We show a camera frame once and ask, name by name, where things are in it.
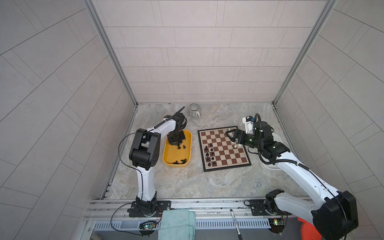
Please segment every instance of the yellow plastic container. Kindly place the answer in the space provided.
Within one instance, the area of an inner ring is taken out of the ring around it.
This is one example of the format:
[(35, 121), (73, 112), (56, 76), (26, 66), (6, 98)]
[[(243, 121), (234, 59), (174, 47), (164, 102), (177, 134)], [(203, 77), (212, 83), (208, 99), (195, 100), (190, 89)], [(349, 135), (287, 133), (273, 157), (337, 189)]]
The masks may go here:
[[(168, 143), (168, 138), (166, 141), (166, 147), (164, 148), (163, 153), (163, 162), (170, 167), (185, 167), (188, 165), (191, 158), (191, 147), (192, 147), (192, 133), (188, 130), (183, 130), (185, 135), (185, 140), (180, 145), (181, 149), (177, 149), (177, 146), (170, 145)], [(186, 159), (187, 162), (181, 164), (181, 160)]]

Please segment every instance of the orange-red plastic object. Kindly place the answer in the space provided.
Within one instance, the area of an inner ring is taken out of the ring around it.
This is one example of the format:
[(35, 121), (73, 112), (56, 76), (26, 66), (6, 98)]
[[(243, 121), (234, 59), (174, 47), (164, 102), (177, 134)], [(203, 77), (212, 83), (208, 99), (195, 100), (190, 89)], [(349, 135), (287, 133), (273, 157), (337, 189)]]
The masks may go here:
[(298, 221), (302, 222), (301, 225), (301, 239), (302, 240), (321, 240), (321, 234), (316, 228), (304, 219), (297, 218)]

